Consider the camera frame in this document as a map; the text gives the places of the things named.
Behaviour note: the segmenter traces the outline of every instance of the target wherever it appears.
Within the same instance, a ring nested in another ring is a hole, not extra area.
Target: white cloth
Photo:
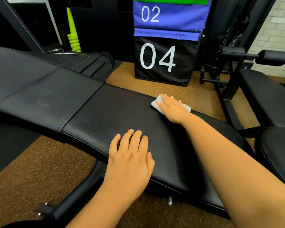
[[[153,106],[154,108],[156,108],[160,113],[163,114],[163,112],[161,111],[161,109],[158,107],[158,105],[156,104],[158,101],[163,102],[163,100],[161,99],[161,96],[159,95],[154,101],[151,102],[151,106]],[[186,109],[191,112],[191,108],[189,106],[187,106],[186,104],[182,103],[184,105],[184,107],[186,107]]]

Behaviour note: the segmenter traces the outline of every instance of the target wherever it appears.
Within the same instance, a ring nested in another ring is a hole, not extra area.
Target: person
[[[161,95],[164,115],[188,133],[218,196],[237,228],[285,228],[285,184],[181,101]],[[129,130],[112,140],[103,184],[67,228],[115,227],[146,188],[155,161],[148,138]]]

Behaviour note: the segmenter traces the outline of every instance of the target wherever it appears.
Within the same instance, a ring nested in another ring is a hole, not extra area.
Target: person's right hand
[[[186,120],[186,117],[190,115],[186,107],[181,103],[181,101],[175,100],[172,96],[160,95],[163,103],[158,101],[158,107],[163,111],[164,115],[173,123],[182,125]]]

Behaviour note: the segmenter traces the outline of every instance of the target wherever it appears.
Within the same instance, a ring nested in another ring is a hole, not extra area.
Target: brown floor
[[[138,80],[134,78],[134,64],[124,62],[107,83],[155,97],[160,93],[172,95],[192,109],[224,121],[213,84],[201,86],[198,79],[199,72],[194,72],[188,87]],[[285,82],[285,78],[273,79]],[[241,90],[232,103],[245,128],[258,125]],[[57,205],[85,178],[94,163],[95,159],[84,152],[41,136],[0,172],[0,227],[14,221],[39,219],[34,212],[36,206],[43,202]],[[169,206],[165,199],[143,193],[118,227],[219,228],[233,224],[185,203],[174,202]]]

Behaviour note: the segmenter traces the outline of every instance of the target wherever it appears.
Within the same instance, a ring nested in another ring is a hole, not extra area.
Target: diagonal metal post
[[[32,51],[45,52],[40,43],[7,0],[0,0],[0,12]]]

